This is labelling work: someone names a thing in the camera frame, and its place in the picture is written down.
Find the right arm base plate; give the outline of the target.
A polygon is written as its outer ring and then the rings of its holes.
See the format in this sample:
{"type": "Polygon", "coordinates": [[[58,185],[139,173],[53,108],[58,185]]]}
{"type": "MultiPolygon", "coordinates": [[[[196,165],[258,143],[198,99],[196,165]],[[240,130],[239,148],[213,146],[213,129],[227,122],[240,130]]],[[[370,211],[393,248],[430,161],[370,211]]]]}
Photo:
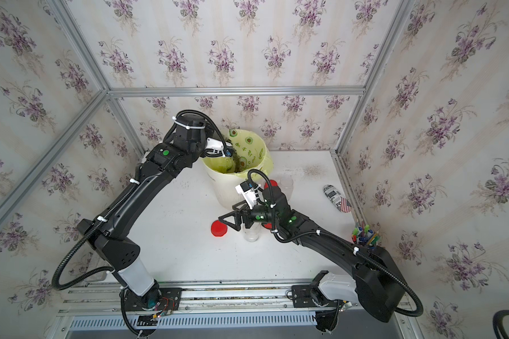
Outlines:
{"type": "Polygon", "coordinates": [[[300,308],[316,308],[316,307],[333,307],[339,304],[346,304],[343,300],[330,300],[321,292],[318,292],[309,285],[292,285],[287,293],[287,298],[293,303],[293,307],[300,308]]]}

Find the red-lid tea jar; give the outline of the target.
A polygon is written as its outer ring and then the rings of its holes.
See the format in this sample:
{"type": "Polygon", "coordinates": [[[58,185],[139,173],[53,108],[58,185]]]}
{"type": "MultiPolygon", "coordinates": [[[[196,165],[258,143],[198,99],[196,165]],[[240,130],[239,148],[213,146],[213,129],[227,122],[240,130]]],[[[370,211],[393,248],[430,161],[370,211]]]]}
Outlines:
{"type": "Polygon", "coordinates": [[[243,237],[247,242],[256,242],[260,238],[260,233],[261,227],[259,225],[243,229],[243,237]]]}
{"type": "Polygon", "coordinates": [[[286,195],[287,199],[290,200],[294,192],[294,180],[292,177],[283,175],[279,179],[279,187],[281,191],[286,195]]]}
{"type": "Polygon", "coordinates": [[[235,172],[242,172],[247,167],[247,159],[243,156],[241,156],[238,153],[237,149],[233,149],[233,162],[234,162],[234,171],[235,172]]]}

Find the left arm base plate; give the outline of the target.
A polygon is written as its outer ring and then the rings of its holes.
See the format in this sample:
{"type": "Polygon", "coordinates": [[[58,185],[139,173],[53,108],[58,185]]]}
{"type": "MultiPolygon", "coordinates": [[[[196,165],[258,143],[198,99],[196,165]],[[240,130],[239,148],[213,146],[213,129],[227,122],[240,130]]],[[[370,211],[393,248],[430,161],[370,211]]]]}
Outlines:
{"type": "Polygon", "coordinates": [[[170,314],[178,310],[182,288],[158,288],[157,283],[146,294],[138,296],[129,288],[120,292],[121,311],[125,312],[157,312],[170,314]]]}

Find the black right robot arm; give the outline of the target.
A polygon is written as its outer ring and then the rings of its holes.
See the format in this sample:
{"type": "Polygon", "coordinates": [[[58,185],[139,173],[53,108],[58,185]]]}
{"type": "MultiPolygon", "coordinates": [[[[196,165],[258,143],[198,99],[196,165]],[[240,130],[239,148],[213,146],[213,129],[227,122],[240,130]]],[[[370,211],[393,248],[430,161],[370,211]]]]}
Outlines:
{"type": "Polygon", "coordinates": [[[338,237],[292,209],[285,193],[262,171],[252,169],[247,176],[236,187],[243,201],[219,216],[219,222],[236,231],[250,229],[256,223],[268,225],[279,243],[315,251],[344,270],[344,275],[322,271],[312,281],[312,298],[317,304],[323,305],[326,300],[358,302],[381,322],[388,322],[394,313],[408,317],[424,313],[421,299],[386,249],[338,237]]]}

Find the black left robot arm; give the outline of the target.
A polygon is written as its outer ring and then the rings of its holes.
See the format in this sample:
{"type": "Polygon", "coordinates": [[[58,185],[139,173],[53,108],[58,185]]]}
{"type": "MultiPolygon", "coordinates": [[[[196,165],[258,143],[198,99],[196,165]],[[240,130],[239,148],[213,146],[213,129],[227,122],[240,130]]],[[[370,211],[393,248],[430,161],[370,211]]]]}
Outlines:
{"type": "Polygon", "coordinates": [[[139,216],[156,195],[185,168],[199,158],[230,157],[233,150],[212,119],[197,110],[182,110],[162,142],[136,166],[135,174],[122,193],[94,219],[82,219],[76,226],[81,238],[60,261],[51,285],[66,290],[101,272],[110,272],[121,284],[121,298],[132,296],[144,310],[157,308],[160,287],[143,264],[138,244],[128,237],[139,216]],[[88,244],[107,262],[69,282],[60,278],[67,264],[83,245],[88,244]]]}

